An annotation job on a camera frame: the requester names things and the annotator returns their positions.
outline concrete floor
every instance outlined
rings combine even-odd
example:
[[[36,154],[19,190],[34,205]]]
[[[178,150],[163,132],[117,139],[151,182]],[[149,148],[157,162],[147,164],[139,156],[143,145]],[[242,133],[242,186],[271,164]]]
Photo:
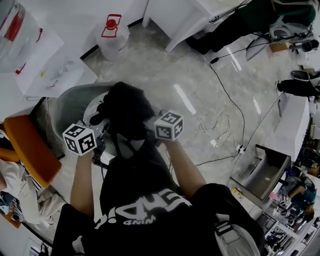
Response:
[[[243,145],[247,145],[252,132],[278,97],[275,82],[287,79],[292,70],[288,51],[271,53],[269,48],[250,62],[245,60],[245,51],[241,51],[212,65],[230,97],[243,111],[243,136],[241,113],[229,100],[208,62],[245,48],[254,36],[242,37],[219,53],[202,56],[191,50],[185,42],[166,53],[165,46],[169,38],[153,22],[147,28],[138,24],[130,29],[130,33],[127,53],[120,61],[111,63],[97,50],[84,62],[98,76],[97,82],[123,81],[134,85],[144,90],[153,106],[182,114],[185,120],[184,132],[179,140],[195,164],[234,155],[235,144],[241,144],[242,139]],[[54,101],[49,100],[49,113]],[[221,113],[230,116],[230,130],[213,147],[211,138],[217,139],[227,128],[226,116],[220,119],[217,128],[209,136],[199,129],[198,119],[211,128]],[[208,183],[226,184],[239,159],[249,159],[253,154],[253,146],[256,143],[263,145],[265,139],[272,136],[279,120],[279,110],[275,104],[254,134],[244,155],[199,166],[205,180]],[[159,151],[169,164],[163,145]],[[77,157],[66,150],[66,157],[61,160],[62,169],[52,183],[67,201],[70,200],[76,161]],[[100,168],[93,165],[92,169],[95,219],[98,220],[101,217],[99,195],[102,178]],[[241,203],[252,216],[259,214],[259,210],[246,198]]]

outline cube with fiducial markers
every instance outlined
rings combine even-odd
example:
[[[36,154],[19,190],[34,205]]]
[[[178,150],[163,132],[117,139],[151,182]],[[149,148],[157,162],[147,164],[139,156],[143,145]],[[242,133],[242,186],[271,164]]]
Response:
[[[184,117],[169,110],[154,122],[154,133],[157,139],[175,141],[184,130]]]
[[[97,147],[94,131],[78,124],[71,124],[62,136],[67,149],[78,156],[83,156]]]

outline power strip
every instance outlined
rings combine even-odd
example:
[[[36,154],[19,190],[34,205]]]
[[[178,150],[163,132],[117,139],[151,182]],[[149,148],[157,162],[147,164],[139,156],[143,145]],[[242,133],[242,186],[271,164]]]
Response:
[[[235,150],[238,151],[240,154],[245,153],[245,148],[241,145],[236,145]]]

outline transparent plastic container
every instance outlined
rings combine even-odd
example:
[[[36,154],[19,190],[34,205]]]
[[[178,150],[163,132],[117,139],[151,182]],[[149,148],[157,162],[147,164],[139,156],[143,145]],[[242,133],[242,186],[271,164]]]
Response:
[[[15,0],[0,1],[0,10],[0,73],[20,71],[36,45],[40,28]]]
[[[103,56],[109,61],[116,61],[126,54],[129,28],[122,24],[121,15],[109,14],[107,21],[96,25],[95,38]]]

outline white pants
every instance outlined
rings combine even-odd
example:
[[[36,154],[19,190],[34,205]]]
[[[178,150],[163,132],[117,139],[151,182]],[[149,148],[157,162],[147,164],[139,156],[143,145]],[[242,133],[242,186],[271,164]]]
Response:
[[[18,199],[24,219],[29,223],[39,224],[40,221],[47,220],[66,203],[58,194],[51,193],[50,197],[41,195],[38,200],[31,177],[26,176],[23,183]]]

